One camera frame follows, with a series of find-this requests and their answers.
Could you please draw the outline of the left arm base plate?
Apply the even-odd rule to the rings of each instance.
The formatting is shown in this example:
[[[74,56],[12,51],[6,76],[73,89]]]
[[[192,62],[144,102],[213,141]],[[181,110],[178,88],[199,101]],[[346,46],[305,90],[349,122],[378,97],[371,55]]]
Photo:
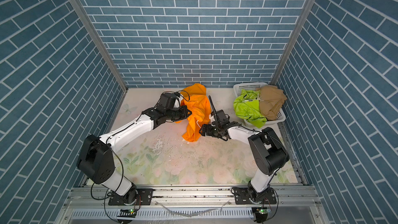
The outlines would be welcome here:
[[[108,193],[110,206],[142,206],[150,205],[154,190],[152,188],[139,188],[129,190],[124,196],[115,192]]]

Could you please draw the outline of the orange shorts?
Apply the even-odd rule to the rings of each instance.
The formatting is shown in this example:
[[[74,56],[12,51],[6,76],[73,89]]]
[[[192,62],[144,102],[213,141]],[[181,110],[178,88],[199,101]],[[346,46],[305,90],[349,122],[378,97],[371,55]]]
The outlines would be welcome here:
[[[181,105],[187,106],[192,114],[187,118],[187,131],[182,135],[187,142],[196,142],[200,137],[200,128],[204,124],[209,124],[211,106],[206,94],[205,86],[194,84],[186,87],[179,92],[183,99]]]

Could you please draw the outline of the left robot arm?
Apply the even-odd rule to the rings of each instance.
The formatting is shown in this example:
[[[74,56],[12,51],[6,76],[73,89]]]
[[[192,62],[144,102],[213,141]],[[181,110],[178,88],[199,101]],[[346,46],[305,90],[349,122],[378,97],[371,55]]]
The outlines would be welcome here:
[[[177,122],[191,115],[192,111],[185,105],[179,109],[164,111],[152,107],[115,131],[101,136],[91,134],[83,142],[77,168],[94,183],[113,191],[130,204],[136,199],[136,186],[124,176],[124,170],[121,173],[116,171],[114,157],[117,152],[167,121]]]

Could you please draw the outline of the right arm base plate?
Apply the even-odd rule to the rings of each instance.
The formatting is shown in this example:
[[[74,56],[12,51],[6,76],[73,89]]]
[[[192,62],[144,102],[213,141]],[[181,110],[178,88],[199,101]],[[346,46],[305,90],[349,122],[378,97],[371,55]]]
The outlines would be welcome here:
[[[276,195],[271,188],[267,188],[261,193],[256,192],[253,188],[232,187],[231,193],[234,196],[235,204],[276,204]]]

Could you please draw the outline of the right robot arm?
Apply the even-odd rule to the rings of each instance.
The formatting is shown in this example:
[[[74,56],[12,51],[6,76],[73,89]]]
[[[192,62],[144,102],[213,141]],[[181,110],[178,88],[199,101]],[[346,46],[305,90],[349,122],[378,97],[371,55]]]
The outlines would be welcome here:
[[[259,131],[233,121],[222,127],[216,123],[204,124],[199,133],[201,136],[211,136],[224,141],[237,140],[250,146],[257,171],[249,182],[249,187],[258,194],[269,188],[277,171],[290,159],[284,144],[272,128]]]

